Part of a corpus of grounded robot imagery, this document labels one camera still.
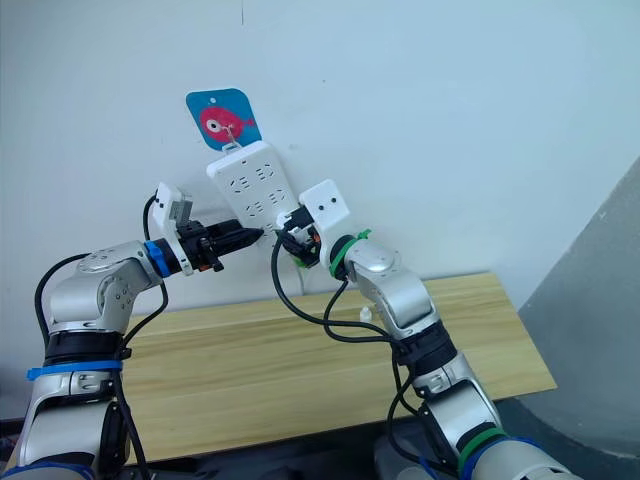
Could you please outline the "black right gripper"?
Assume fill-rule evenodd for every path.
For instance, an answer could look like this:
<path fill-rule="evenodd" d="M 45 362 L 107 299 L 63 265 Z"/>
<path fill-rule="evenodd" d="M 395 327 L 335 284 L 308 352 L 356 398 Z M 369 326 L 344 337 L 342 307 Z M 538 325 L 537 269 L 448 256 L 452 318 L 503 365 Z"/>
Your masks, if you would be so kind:
<path fill-rule="evenodd" d="M 309 210 L 300 205 L 284 224 L 284 234 L 278 234 L 280 246 L 302 268 L 311 268 L 320 261 L 321 239 Z"/>

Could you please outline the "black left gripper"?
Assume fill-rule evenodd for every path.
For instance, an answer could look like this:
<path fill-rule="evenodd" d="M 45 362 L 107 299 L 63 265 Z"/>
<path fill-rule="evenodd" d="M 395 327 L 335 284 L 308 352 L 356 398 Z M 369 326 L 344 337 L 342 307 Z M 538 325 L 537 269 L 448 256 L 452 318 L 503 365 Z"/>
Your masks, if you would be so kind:
<path fill-rule="evenodd" d="M 209 231 L 200 222 L 189 221 L 178 228 L 178 233 L 179 242 L 193 269 L 220 272 L 224 266 L 218 257 L 255 244 L 264 231 L 243 227 L 237 219 L 232 219 L 211 225 Z"/>

